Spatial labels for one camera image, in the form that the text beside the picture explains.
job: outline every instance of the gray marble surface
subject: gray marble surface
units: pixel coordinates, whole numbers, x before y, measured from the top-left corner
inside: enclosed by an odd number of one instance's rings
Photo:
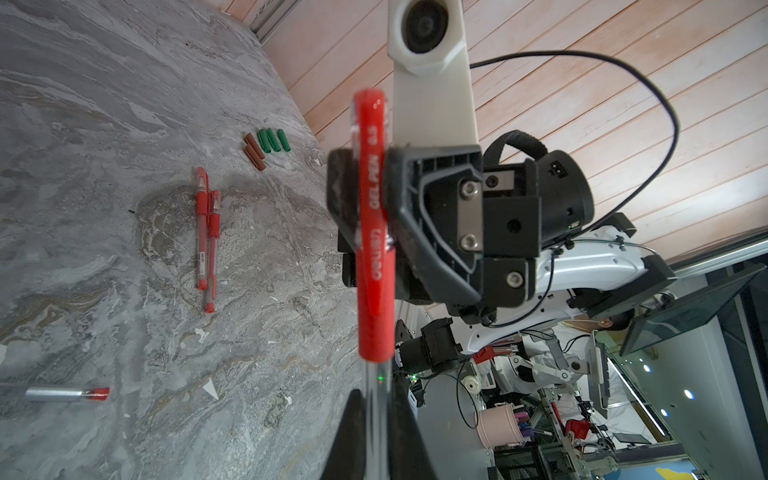
[[[255,36],[184,0],[11,0],[0,59],[0,382],[112,388],[3,399],[0,478],[318,478],[355,293],[324,154]],[[293,151],[258,172],[263,126]],[[223,192],[213,315],[196,166]]]

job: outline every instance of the computer screen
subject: computer screen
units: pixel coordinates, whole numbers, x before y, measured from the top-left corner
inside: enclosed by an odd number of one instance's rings
[[[677,299],[666,308],[632,320],[620,356],[689,332],[709,322],[765,265],[750,265],[739,273]]]

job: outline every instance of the wire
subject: wire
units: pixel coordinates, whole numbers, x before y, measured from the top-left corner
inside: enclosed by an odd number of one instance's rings
[[[664,156],[664,159],[661,161],[658,168],[645,180],[645,182],[643,182],[637,189],[635,189],[635,191],[632,192],[629,195],[629,197],[623,199],[616,207],[614,207],[610,212],[605,214],[600,220],[594,222],[591,225],[591,227],[589,227],[589,229],[586,230],[586,231],[592,231],[602,227],[608,218],[610,218],[613,214],[615,214],[616,212],[624,208],[624,205],[628,204],[632,199],[634,199],[637,195],[639,195],[640,192],[645,190],[645,187],[647,187],[652,181],[654,181],[654,179],[656,179],[656,177],[659,176],[659,174],[661,174],[661,171],[667,166],[670,159],[672,158],[674,149],[677,146],[677,140],[680,136],[680,122],[677,120],[677,114],[675,114],[675,111],[672,108],[672,105],[670,104],[670,102],[667,100],[666,97],[664,97],[664,94],[661,93],[661,90],[659,90],[659,88],[656,85],[654,85],[652,81],[650,81],[645,75],[640,73],[640,71],[638,71],[632,65],[629,65],[628,63],[622,60],[619,60],[618,58],[613,58],[608,55],[594,53],[592,51],[580,51],[580,50],[519,51],[517,53],[502,55],[501,57],[495,57],[495,58],[490,58],[488,60],[478,61],[476,63],[470,64],[469,67],[470,68],[483,67],[486,65],[499,63],[500,61],[511,60],[513,58],[556,57],[556,56],[594,58],[595,60],[605,61],[607,63],[623,68],[633,77],[635,77],[641,84],[645,85],[646,88],[650,90],[652,94],[654,94],[654,96],[658,99],[659,103],[661,103],[661,106],[664,107],[664,110],[667,111],[667,114],[669,115],[670,120],[672,121],[672,144],[670,145],[670,149],[667,152],[667,155]],[[578,234],[581,234],[581,233],[583,233],[583,231],[575,232],[572,235],[568,235],[568,238],[576,237]]]
[[[547,337],[543,338],[543,340],[552,340],[554,338],[557,338],[556,335],[552,335],[551,333],[546,333],[546,332],[539,332],[538,330],[531,330],[531,329],[522,329],[522,330],[520,330],[520,333],[527,333],[528,335],[531,335],[531,332],[537,333],[537,334],[540,333],[541,335],[546,335]]]
[[[549,263],[549,283],[547,284],[547,289],[544,292],[544,295],[542,295],[541,298],[538,299],[538,302],[536,303],[536,306],[534,306],[532,309],[530,309],[528,311],[528,313],[526,313],[523,316],[520,316],[520,317],[518,317],[518,318],[516,318],[514,320],[510,320],[507,323],[499,323],[499,324],[492,323],[491,325],[488,325],[488,328],[500,329],[500,328],[505,327],[505,326],[513,325],[513,324],[515,324],[517,322],[520,322],[521,320],[527,319],[528,317],[530,317],[533,314],[533,312],[538,310],[538,307],[540,307],[541,304],[544,303],[544,301],[547,299],[547,295],[549,295],[549,290],[552,288],[552,280],[554,279],[554,259],[555,259],[555,257],[557,257],[559,255],[559,253],[556,253],[555,250],[559,250],[559,249],[551,249],[551,252],[552,252],[551,257],[552,258],[551,258],[550,263]]]
[[[615,243],[617,245],[625,245],[626,247],[637,247],[642,248],[645,250],[648,250],[653,255],[658,255],[658,252],[650,247],[646,247],[645,245],[640,245],[639,243],[629,243],[629,242],[617,242],[616,240],[598,240],[596,238],[577,238],[576,240],[571,240],[573,243],[582,243],[582,242],[592,242],[592,243]]]
[[[461,368],[459,368],[459,370],[458,370],[458,374],[459,375],[461,375],[462,371],[464,371],[464,367],[466,366],[468,361],[469,361],[469,359],[464,360],[464,362],[462,363]],[[429,380],[427,380],[427,383],[424,384],[424,388],[423,388],[424,394],[426,395],[426,393],[427,393],[427,387],[429,386],[429,383],[435,377],[440,376],[440,375],[449,376],[449,377],[451,377],[452,379],[454,379],[456,381],[456,407],[458,408],[458,413],[462,416],[462,420],[464,420],[464,425],[466,425],[471,430],[476,430],[478,428],[478,422],[480,421],[480,414],[478,413],[478,406],[475,404],[475,399],[472,398],[472,394],[469,392],[469,390],[467,389],[466,385],[464,385],[458,379],[457,376],[453,376],[450,373],[444,373],[444,372],[435,373],[435,374],[431,375],[429,377]],[[467,418],[464,417],[464,412],[462,411],[462,404],[458,401],[458,386],[459,385],[461,385],[464,388],[464,391],[467,392],[467,395],[469,395],[469,401],[472,402],[472,407],[475,409],[475,426],[469,425],[469,422],[467,422]]]
[[[543,336],[539,336],[539,335],[536,335],[536,334],[535,334],[535,333],[533,333],[532,331],[527,331],[527,332],[523,332],[522,330],[520,330],[520,331],[521,331],[522,333],[525,333],[526,335],[534,336],[534,337],[536,337],[536,338],[538,338],[538,339],[544,340],[545,342],[546,342],[547,340],[551,340],[551,338],[550,338],[550,339],[548,339],[548,338],[546,338],[546,337],[543,337]]]
[[[563,353],[566,353],[568,350],[570,350],[570,349],[571,349],[571,347],[572,347],[573,345],[575,345],[575,343],[576,343],[576,340],[578,340],[578,339],[583,339],[584,337],[588,337],[588,336],[592,336],[592,335],[590,335],[589,333],[585,333],[584,335],[575,336],[574,338],[572,338],[572,339],[568,340],[568,341],[565,343],[565,348],[563,349]]]

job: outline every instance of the red bag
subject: red bag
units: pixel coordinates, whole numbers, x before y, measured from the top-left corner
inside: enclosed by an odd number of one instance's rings
[[[589,435],[589,421],[588,420],[568,420],[565,423],[565,435],[568,432],[573,432],[574,437],[580,440],[585,440]]]

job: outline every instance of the bolt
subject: bolt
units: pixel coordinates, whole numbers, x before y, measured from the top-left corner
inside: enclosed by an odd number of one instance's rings
[[[475,238],[474,235],[471,233],[467,233],[464,235],[459,241],[459,245],[462,246],[464,250],[474,250],[478,247],[478,239]]]
[[[520,288],[524,282],[523,276],[514,270],[507,274],[507,285],[512,288]]]
[[[470,198],[474,197],[478,194],[480,189],[478,188],[477,182],[473,181],[466,181],[462,184],[462,198],[464,200],[469,200]]]

